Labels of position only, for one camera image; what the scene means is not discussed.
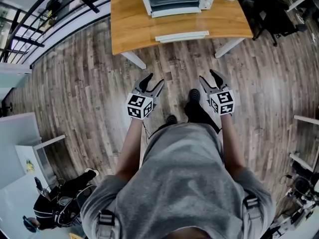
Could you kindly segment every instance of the person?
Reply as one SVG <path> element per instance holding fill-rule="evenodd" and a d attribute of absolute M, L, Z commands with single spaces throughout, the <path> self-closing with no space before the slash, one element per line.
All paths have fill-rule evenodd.
<path fill-rule="evenodd" d="M 50 193 L 42 191 L 36 200 L 33 210 L 36 218 L 23 216 L 23 224 L 30 232 L 35 233 L 44 229 L 53 229 L 57 225 L 53 212 L 59 207 L 58 198 L 75 198 L 76 194 L 85 189 L 88 182 L 99 175 L 97 170 L 87 168 L 79 177 L 64 183 L 60 189 L 55 187 Z"/>
<path fill-rule="evenodd" d="M 270 226 L 274 201 L 245 167 L 231 115 L 221 116 L 222 150 L 200 92 L 188 99 L 189 123 L 168 117 L 140 169 L 143 121 L 132 119 L 115 175 L 81 209 L 89 239 L 257 239 Z"/>

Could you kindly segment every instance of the oven door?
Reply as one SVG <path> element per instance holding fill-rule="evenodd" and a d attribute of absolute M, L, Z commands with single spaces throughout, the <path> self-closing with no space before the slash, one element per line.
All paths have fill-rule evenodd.
<path fill-rule="evenodd" d="M 201 12 L 200 0 L 149 0 L 152 17 Z"/>

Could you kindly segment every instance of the wooden floor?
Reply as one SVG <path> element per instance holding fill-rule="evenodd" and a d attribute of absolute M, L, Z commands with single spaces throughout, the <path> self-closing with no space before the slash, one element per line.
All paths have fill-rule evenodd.
<path fill-rule="evenodd" d="M 289 152 L 297 150 L 309 162 L 315 155 L 318 126 L 293 120 L 293 115 L 314 118 L 319 105 L 319 47 L 312 43 L 312 33 L 318 36 L 319 30 L 312 21 L 308 28 L 280 38 L 278 47 L 265 32 L 219 59 L 214 53 L 226 39 L 139 50 L 148 66 L 143 72 L 123 56 L 112 56 L 110 20 L 105 19 L 40 59 L 24 87 L 15 89 L 6 102 L 13 102 L 14 114 L 35 112 L 43 140 L 66 134 L 65 141 L 46 149 L 59 177 L 74 178 L 92 167 L 101 173 L 98 182 L 114 172 L 130 124 L 125 100 L 135 80 L 148 72 L 155 75 L 152 85 L 166 80 L 160 104 L 145 121 L 152 132 L 170 114 L 186 121 L 183 107 L 191 88 L 201 90 L 203 106 L 213 115 L 198 76 L 212 84 L 209 69 L 218 70 L 235 92 L 233 120 L 247 165 L 279 200 L 287 191 L 279 179 L 291 172 Z M 142 145 L 145 149 L 144 132 Z M 287 206 L 288 201 L 281 200 L 278 210 Z"/>

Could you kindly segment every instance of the gray t-shirt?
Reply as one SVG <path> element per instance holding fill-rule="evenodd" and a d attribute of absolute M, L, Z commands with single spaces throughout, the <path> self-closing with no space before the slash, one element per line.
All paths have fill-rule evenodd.
<path fill-rule="evenodd" d="M 260 202 L 261 236 L 275 215 L 272 197 L 247 169 L 234 180 L 222 156 L 221 143 L 207 124 L 162 129 L 128 183 L 110 175 L 96 188 L 81 210 L 84 232 L 96 238 L 99 211 L 114 201 L 122 239 L 160 239 L 186 227 L 200 228 L 213 239 L 241 239 L 244 230 L 252 229 L 243 217 L 247 191 Z"/>

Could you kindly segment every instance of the metal railing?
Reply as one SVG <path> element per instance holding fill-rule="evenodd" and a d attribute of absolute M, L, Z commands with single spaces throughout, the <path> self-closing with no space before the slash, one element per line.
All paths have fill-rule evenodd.
<path fill-rule="evenodd" d="M 0 51 L 2 51 L 1 55 L 0 55 L 0 61 L 5 62 L 5 63 L 19 63 L 21 59 L 23 59 L 27 54 L 28 56 L 31 55 L 31 53 L 33 53 L 35 51 L 35 49 L 30 49 L 31 47 L 44 47 L 44 42 L 50 38 L 52 35 L 54 35 L 58 30 L 60 30 L 61 28 L 65 27 L 69 22 L 67 22 L 66 24 L 63 24 L 61 27 L 59 27 L 58 29 L 55 29 L 52 33 L 50 33 L 48 36 L 45 36 L 45 34 L 52 28 L 54 27 L 57 23 L 59 23 L 60 21 L 62 21 L 63 19 L 65 19 L 67 16 L 71 15 L 72 13 L 74 13 L 76 10 L 78 10 L 79 8 L 83 7 L 83 6 L 88 6 L 89 9 L 86 10 L 85 12 L 88 12 L 90 10 L 94 11 L 95 13 L 99 12 L 98 7 L 109 2 L 103 2 L 101 4 L 98 5 L 94 5 L 93 3 L 98 1 L 98 0 L 81 0 L 83 3 L 80 3 L 79 5 L 75 6 L 74 8 L 72 8 L 71 10 L 69 10 L 67 13 L 60 15 L 59 17 L 57 17 L 59 15 L 59 13 L 65 9 L 68 5 L 70 5 L 72 2 L 76 1 L 76 0 L 70 0 L 66 3 L 64 3 L 63 6 L 59 7 L 57 10 L 52 10 L 51 15 L 46 16 L 46 19 L 43 19 L 43 16 L 45 15 L 45 13 L 48 11 L 48 8 L 50 8 L 49 6 L 46 7 L 45 10 L 43 10 L 41 13 L 39 13 L 38 16 L 35 17 L 35 19 L 33 20 L 33 22 L 31 24 L 26 24 L 26 21 L 32 16 L 32 18 L 34 18 L 34 12 L 35 10 L 38 9 L 38 7 L 44 2 L 45 0 L 38 0 L 35 2 L 35 4 L 31 7 L 31 9 L 25 14 L 25 16 L 23 17 L 23 19 L 17 23 L 17 19 L 19 17 L 19 14 L 21 13 L 21 10 L 17 10 L 16 11 L 16 15 L 14 17 L 13 20 L 7 20 L 5 19 L 5 21 L 10 22 L 11 23 L 11 28 L 9 31 L 9 36 L 7 38 L 6 41 L 6 45 L 4 47 L 4 49 L 0 49 Z M 60 0 L 52 0 L 51 1 L 51 5 L 54 4 L 55 2 L 59 3 Z M 34 27 L 33 25 L 39 21 L 42 20 L 42 23 L 39 24 L 38 27 Z M 42 27 L 44 27 L 46 24 L 51 23 L 49 25 L 48 28 L 41 30 Z M 25 31 L 22 35 L 17 35 L 18 31 L 24 28 Z"/>

